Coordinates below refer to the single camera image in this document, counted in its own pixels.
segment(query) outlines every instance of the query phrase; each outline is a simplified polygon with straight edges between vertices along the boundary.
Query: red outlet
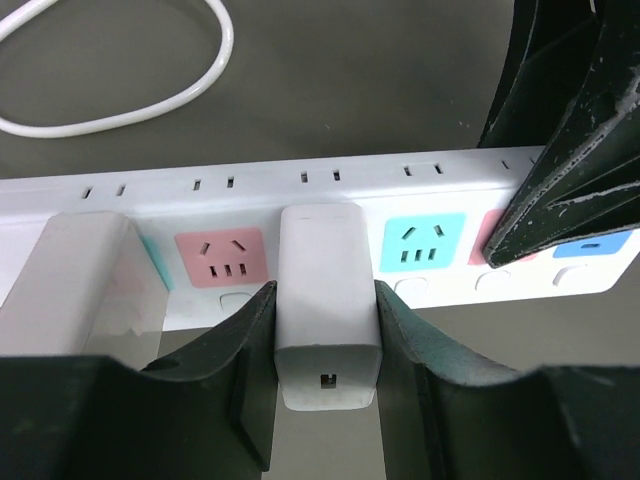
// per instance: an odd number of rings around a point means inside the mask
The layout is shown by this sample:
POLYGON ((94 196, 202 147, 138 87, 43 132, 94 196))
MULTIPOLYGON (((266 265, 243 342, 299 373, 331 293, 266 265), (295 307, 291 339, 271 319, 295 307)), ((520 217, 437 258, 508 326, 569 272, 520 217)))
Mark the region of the red outlet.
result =
MULTIPOLYGON (((486 261, 482 256, 482 249, 485 244, 489 240, 493 229, 496 228, 500 217, 504 210, 491 210, 486 213, 484 219, 482 220, 482 224, 480 225, 480 231, 478 232, 478 237, 476 238, 476 243, 473 245, 473 250, 471 250, 471 256, 469 257, 469 265, 486 265, 486 261)), ((529 255, 528 257, 519 260, 520 262, 528 262, 529 260, 533 260, 536 258, 536 255, 529 255)))
POLYGON ((257 228, 180 233, 175 240, 191 284, 196 288, 269 280, 262 233, 257 228))

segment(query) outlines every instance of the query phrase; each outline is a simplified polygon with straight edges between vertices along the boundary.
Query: white power strip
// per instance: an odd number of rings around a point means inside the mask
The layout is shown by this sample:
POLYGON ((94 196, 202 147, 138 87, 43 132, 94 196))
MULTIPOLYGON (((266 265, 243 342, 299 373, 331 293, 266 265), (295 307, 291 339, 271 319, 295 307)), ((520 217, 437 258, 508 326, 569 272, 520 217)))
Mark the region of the white power strip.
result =
POLYGON ((467 150, 3 180, 0 302, 50 217, 115 211, 135 223, 170 288, 164 330, 210 327, 264 280, 277 279, 284 208, 339 202, 363 208, 374 276, 412 308, 607 290, 640 250, 639 232, 554 247, 498 270, 479 260, 479 234, 491 230, 540 152, 467 150))

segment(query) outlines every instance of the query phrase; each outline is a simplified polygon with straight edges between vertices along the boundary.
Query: white cord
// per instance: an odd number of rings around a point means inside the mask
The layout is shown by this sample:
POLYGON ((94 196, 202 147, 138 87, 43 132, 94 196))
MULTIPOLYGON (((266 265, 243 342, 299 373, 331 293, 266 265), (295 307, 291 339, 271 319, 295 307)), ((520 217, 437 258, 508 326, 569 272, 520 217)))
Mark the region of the white cord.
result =
MULTIPOLYGON (((9 16, 0 21, 0 43, 13 32, 22 27, 29 20, 38 16, 58 0, 30 0, 9 16)), ((220 77, 229 63, 233 50, 233 23, 229 12, 220 0, 205 0, 211 10, 218 17, 222 29, 222 41, 220 50, 213 65, 193 85, 186 90, 167 98, 155 105, 121 113, 111 117, 90 120, 88 122, 74 123, 72 125, 60 125, 55 127, 33 127, 10 122, 0 117, 0 130, 13 135, 31 138, 63 138, 86 135, 88 133, 101 132, 112 128, 124 127, 133 123, 144 122, 151 118, 164 115, 178 107, 186 105, 198 96, 202 95, 220 77)))

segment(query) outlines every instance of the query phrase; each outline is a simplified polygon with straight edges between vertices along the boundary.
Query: charger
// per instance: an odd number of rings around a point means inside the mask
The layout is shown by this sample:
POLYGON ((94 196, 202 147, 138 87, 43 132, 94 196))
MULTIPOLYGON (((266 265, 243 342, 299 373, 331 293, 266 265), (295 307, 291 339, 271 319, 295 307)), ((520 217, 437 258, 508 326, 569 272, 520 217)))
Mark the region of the charger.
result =
POLYGON ((158 356, 169 291, 122 214, 51 217, 0 309, 0 357, 158 356))
POLYGON ((275 364, 292 410, 371 404, 382 344, 363 210, 286 208, 280 227, 275 364))

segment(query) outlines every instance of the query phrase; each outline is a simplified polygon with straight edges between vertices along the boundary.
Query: white plug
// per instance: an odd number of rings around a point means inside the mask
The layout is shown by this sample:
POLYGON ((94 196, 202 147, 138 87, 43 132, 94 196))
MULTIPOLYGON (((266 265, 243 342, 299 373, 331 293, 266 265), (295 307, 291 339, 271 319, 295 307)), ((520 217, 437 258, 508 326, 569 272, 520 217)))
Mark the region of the white plug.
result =
POLYGON ((0 309, 0 356, 155 360, 169 291, 134 224, 114 212, 47 222, 0 309))
POLYGON ((382 345, 367 226, 354 204, 282 213, 275 363, 288 408, 371 404, 382 345))

